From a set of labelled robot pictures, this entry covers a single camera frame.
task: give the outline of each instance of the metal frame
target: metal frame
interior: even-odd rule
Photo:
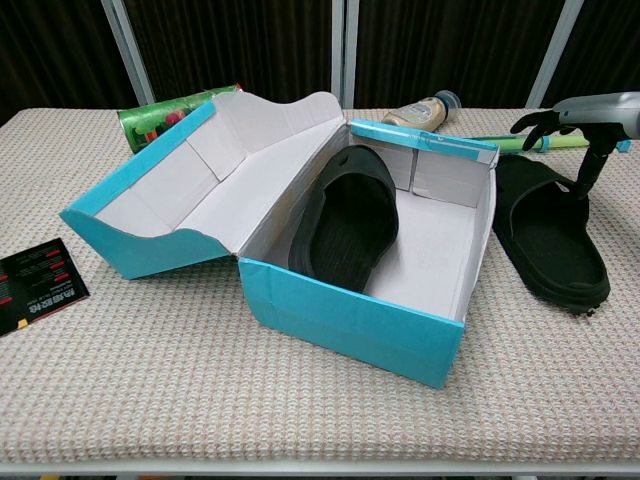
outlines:
[[[569,35],[573,30],[573,25],[576,23],[582,8],[582,3],[583,0],[565,0],[560,17],[558,17],[558,23],[556,23],[556,28],[547,47],[547,53],[544,56],[544,60],[542,60],[540,70],[538,70],[536,81],[531,87],[529,98],[525,104],[526,108],[539,108],[542,104],[562,52],[564,52],[564,47],[567,45],[567,40],[569,40]]]
[[[80,463],[3,464],[0,475],[197,476],[635,476],[640,462],[479,462],[455,460],[98,460]]]
[[[342,108],[353,108],[356,88],[356,57],[358,53],[358,14],[360,0],[347,0],[346,28],[344,35],[344,102]]]
[[[122,0],[101,1],[138,103],[140,105],[154,103],[155,95]]]
[[[331,1],[331,93],[343,104],[344,0]]]

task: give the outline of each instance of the bottle cap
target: bottle cap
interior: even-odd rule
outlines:
[[[439,98],[442,103],[444,103],[447,110],[447,118],[452,119],[456,117],[458,109],[462,107],[462,103],[455,93],[450,90],[440,90],[434,97]]]

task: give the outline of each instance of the textured tablecloth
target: textured tablecloth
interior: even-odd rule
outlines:
[[[442,131],[504,134],[524,113],[465,109]],[[584,152],[532,156],[575,177]],[[113,111],[0,129],[0,256],[61,236],[91,291],[0,338],[0,462],[640,459],[639,144],[591,194],[609,300],[590,319],[537,301],[492,234],[440,391],[260,326],[231,260],[120,278],[57,213],[129,154]]]

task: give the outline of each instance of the black slide sandal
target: black slide sandal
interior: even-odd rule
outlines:
[[[570,198],[574,182],[520,155],[500,157],[496,181],[493,229],[524,284],[573,313],[592,313],[610,287],[586,231],[588,197]]]
[[[289,251],[289,269],[362,292],[398,234],[395,186],[368,147],[342,149],[320,173]]]

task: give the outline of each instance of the sauce bottle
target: sauce bottle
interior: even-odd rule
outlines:
[[[440,90],[433,97],[423,98],[411,105],[391,110],[382,121],[391,125],[432,132],[447,118],[453,118],[461,106],[460,99],[455,93]]]

